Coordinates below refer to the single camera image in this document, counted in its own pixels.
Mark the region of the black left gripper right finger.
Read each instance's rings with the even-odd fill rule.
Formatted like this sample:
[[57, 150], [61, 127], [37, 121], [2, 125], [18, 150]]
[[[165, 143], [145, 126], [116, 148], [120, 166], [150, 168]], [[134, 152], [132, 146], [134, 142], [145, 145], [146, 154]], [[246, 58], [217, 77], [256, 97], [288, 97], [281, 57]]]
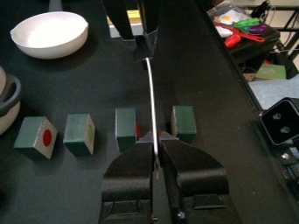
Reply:
[[220, 162], [166, 132], [158, 144], [172, 224], [241, 224]]

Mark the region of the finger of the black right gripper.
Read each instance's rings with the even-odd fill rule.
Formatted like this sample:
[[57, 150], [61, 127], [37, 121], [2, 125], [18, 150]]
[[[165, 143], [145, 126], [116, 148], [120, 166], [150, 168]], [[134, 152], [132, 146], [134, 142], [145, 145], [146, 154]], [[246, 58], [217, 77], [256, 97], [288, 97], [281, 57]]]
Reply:
[[145, 34], [156, 30], [156, 1], [157, 0], [138, 0], [138, 10]]
[[122, 40], [130, 40], [133, 33], [126, 15], [126, 6], [124, 0], [101, 0], [106, 12], [106, 16], [116, 27]]

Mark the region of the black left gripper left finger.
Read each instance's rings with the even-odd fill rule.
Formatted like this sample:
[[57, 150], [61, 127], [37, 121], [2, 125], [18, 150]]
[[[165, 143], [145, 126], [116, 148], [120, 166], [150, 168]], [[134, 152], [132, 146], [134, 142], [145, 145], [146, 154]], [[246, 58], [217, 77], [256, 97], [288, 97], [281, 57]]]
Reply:
[[97, 224], [152, 224], [153, 136], [148, 132], [110, 162]]

